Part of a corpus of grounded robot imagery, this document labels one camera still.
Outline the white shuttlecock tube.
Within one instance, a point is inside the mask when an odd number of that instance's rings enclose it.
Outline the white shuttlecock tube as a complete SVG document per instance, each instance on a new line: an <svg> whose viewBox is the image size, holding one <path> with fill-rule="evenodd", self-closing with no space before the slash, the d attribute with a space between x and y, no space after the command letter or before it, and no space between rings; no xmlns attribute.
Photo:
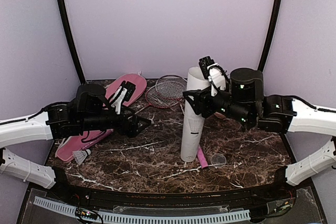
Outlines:
<svg viewBox="0 0 336 224"><path fill-rule="evenodd" d="M219 64L214 63L207 67L209 73L204 76L200 67L191 67L187 76L187 91L197 91L210 88L210 94L215 96L217 90L225 90L225 77L219 69ZM195 114L188 101L185 102L183 134L181 142L181 159L192 162L196 159L199 142L202 135L205 119Z"/></svg>

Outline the clear plastic tube lid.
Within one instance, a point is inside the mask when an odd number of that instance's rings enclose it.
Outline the clear plastic tube lid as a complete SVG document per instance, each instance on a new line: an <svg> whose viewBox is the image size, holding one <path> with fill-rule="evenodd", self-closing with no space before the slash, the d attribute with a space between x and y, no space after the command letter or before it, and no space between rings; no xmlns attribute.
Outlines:
<svg viewBox="0 0 336 224"><path fill-rule="evenodd" d="M213 154L211 157L211 166L215 168L222 168L227 163L227 159L223 154Z"/></svg>

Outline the white shuttlecock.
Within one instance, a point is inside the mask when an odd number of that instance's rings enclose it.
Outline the white shuttlecock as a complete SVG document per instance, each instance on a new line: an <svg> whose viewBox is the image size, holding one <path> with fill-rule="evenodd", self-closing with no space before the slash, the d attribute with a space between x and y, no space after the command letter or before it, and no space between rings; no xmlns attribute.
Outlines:
<svg viewBox="0 0 336 224"><path fill-rule="evenodd" d="M77 165L81 165L86 158L91 154L90 149L73 151L72 155Z"/></svg>

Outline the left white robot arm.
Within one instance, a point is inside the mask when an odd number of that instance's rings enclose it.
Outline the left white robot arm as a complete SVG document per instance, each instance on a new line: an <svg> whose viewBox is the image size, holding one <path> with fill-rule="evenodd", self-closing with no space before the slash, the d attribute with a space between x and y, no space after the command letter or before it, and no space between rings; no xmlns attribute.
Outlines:
<svg viewBox="0 0 336 224"><path fill-rule="evenodd" d="M83 84L70 102L56 102L23 118L1 122L1 173L52 189L63 201L74 197L65 172L56 167L38 165L19 157L8 146L39 140L55 140L83 135L84 132L114 130L120 135L136 137L151 125L149 119L137 116L124 106L135 91L135 85L122 82L111 98L98 84Z"/></svg>

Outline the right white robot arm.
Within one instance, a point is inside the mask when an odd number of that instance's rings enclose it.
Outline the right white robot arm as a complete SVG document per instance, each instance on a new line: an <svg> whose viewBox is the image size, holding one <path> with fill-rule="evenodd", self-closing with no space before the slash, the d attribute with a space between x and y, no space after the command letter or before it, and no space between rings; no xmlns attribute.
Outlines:
<svg viewBox="0 0 336 224"><path fill-rule="evenodd" d="M244 130L257 128L278 134L299 135L312 141L323 136L326 143L309 150L301 158L276 170L274 184L268 188L273 200L306 179L335 168L335 109L310 104L294 95L264 94L261 71L238 68L226 75L220 66L205 71L191 67L187 74L186 115L208 118L220 113L239 122Z"/></svg>

